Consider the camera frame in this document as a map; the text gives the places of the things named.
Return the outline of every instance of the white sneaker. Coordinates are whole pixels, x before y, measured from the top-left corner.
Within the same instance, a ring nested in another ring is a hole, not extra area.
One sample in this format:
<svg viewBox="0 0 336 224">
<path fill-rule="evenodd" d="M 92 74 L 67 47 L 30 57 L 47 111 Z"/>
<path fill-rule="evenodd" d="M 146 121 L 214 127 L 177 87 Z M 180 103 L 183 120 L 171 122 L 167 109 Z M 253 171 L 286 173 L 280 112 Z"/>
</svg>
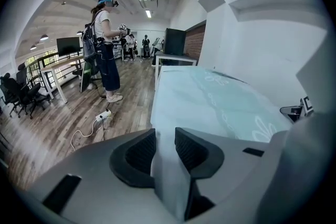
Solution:
<svg viewBox="0 0 336 224">
<path fill-rule="evenodd" d="M 112 97 L 106 96 L 106 100 L 107 100 L 109 103 L 115 103 L 115 102 L 118 102 L 118 101 L 122 100 L 122 98 L 123 98 L 122 95 L 117 95 L 117 94 L 114 94 Z"/>
</svg>

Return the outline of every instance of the person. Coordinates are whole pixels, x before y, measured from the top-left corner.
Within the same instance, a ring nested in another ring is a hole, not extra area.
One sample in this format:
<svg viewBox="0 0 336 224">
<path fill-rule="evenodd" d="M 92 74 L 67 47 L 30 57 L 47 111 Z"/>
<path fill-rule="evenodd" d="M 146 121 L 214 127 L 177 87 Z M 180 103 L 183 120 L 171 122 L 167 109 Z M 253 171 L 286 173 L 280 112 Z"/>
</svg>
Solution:
<svg viewBox="0 0 336 224">
<path fill-rule="evenodd" d="M 147 35 L 145 35 L 145 39 L 142 40 L 142 47 L 143 47 L 143 58 L 151 58 L 150 56 L 150 50 L 149 50 L 149 39 L 147 38 Z"/>
<path fill-rule="evenodd" d="M 114 59 L 112 39 L 127 35 L 126 30 L 112 30 L 109 13 L 113 6 L 113 0 L 98 0 L 97 6 L 91 10 L 94 34 L 97 40 L 101 40 L 96 47 L 96 62 L 106 91 L 106 100 L 110 103 L 123 98 L 122 95 L 115 93 L 120 88 L 120 77 Z"/>
<path fill-rule="evenodd" d="M 154 57 L 153 57 L 153 61 L 152 61 L 152 67 L 155 67 L 155 65 L 156 65 L 156 55 L 155 55 L 155 54 L 156 54 L 158 51 L 163 50 L 163 44 L 164 44 L 164 40 L 162 39 L 161 43 L 157 43 L 157 44 L 154 46 L 154 50 L 153 50 L 153 52 L 154 52 Z"/>
<path fill-rule="evenodd" d="M 134 61 L 134 44 L 135 44 L 134 36 L 133 34 L 130 34 L 128 40 L 128 48 L 132 61 Z"/>
</svg>

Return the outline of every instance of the table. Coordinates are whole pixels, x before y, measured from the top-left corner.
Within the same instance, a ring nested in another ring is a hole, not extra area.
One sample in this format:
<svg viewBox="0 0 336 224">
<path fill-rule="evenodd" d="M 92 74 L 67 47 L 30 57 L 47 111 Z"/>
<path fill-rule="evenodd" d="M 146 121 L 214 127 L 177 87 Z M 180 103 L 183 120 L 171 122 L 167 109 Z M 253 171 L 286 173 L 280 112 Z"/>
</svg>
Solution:
<svg viewBox="0 0 336 224">
<path fill-rule="evenodd" d="M 44 67 L 44 68 L 41 69 L 41 75 L 42 75 L 42 78 L 43 78 L 44 85 L 46 86 L 47 93 L 50 95 L 50 97 L 52 99 L 54 99 L 54 96 L 53 96 L 53 94 L 51 92 L 51 88 L 50 88 L 49 83 L 47 81 L 45 72 L 50 72 L 51 71 L 51 73 L 53 75 L 53 78 L 54 78 L 54 82 L 55 82 L 56 87 L 58 89 L 58 92 L 61 95 L 62 100 L 64 101 L 64 103 L 67 103 L 68 100 L 66 99 L 66 97 L 65 97 L 65 95 L 64 95 L 64 93 L 62 91 L 61 85 L 58 82 L 55 69 L 60 68 L 61 66 L 67 65 L 68 63 L 71 63 L 71 62 L 74 62 L 74 61 L 78 61 L 78 60 L 81 60 L 81 59 L 83 59 L 83 55 L 82 56 L 71 57 L 69 59 L 64 59 L 64 60 L 61 60 L 61 61 L 54 62 L 54 63 L 52 63 L 52 64 L 50 64 L 50 65 L 48 65 L 48 66 L 46 66 L 46 67 Z"/>
<path fill-rule="evenodd" d="M 156 87 L 157 87 L 157 79 L 159 77 L 159 61 L 160 61 L 160 59 L 192 62 L 193 66 L 195 66 L 196 63 L 197 63 L 196 59 L 190 58 L 188 56 L 178 56 L 178 55 L 164 54 L 161 51 L 158 51 L 155 54 L 155 56 L 156 56 L 156 64 L 155 64 L 155 90 L 156 90 Z"/>
</svg>

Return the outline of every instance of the power strip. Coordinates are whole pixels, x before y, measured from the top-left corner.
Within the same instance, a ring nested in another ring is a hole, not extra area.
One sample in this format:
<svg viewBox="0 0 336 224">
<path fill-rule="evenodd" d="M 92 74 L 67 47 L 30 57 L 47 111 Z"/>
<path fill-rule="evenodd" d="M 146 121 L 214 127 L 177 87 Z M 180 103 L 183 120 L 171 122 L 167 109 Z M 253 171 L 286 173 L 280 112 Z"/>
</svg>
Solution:
<svg viewBox="0 0 336 224">
<path fill-rule="evenodd" d="M 112 112 L 110 110 L 106 110 L 103 113 L 100 113 L 98 116 L 96 116 L 97 122 L 102 121 L 103 119 L 110 117 L 112 115 Z"/>
</svg>

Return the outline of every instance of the woman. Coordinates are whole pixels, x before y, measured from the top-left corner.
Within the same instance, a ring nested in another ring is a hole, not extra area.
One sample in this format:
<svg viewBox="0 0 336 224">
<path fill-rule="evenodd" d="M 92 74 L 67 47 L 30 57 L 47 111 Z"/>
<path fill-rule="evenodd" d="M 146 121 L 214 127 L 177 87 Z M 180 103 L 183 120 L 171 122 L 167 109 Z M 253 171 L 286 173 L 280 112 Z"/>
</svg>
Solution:
<svg viewBox="0 0 336 224">
<path fill-rule="evenodd" d="M 128 48 L 129 48 L 129 53 L 131 55 L 132 61 L 134 61 L 134 44 L 135 44 L 135 39 L 133 34 L 129 35 L 129 40 L 128 40 Z"/>
<path fill-rule="evenodd" d="M 126 36 L 126 30 L 112 30 L 109 13 L 113 6 L 113 0 L 98 0 L 98 5 L 91 10 L 96 38 L 103 38 L 103 42 L 99 42 L 96 47 L 96 62 L 106 90 L 106 99 L 110 103 L 122 99 L 122 95 L 115 93 L 120 88 L 120 78 L 113 55 L 112 39 Z"/>
</svg>

